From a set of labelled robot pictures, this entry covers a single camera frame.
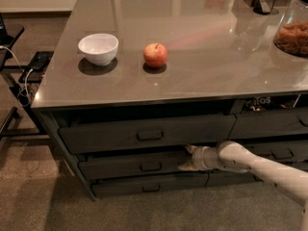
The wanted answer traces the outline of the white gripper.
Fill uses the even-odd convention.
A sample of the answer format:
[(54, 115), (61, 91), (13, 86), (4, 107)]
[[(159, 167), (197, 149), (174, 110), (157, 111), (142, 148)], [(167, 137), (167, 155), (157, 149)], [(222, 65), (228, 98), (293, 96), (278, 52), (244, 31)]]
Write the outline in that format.
[(214, 147), (187, 144), (186, 150), (192, 154), (192, 162), (186, 162), (178, 168), (182, 171), (209, 170), (218, 167), (218, 154)]

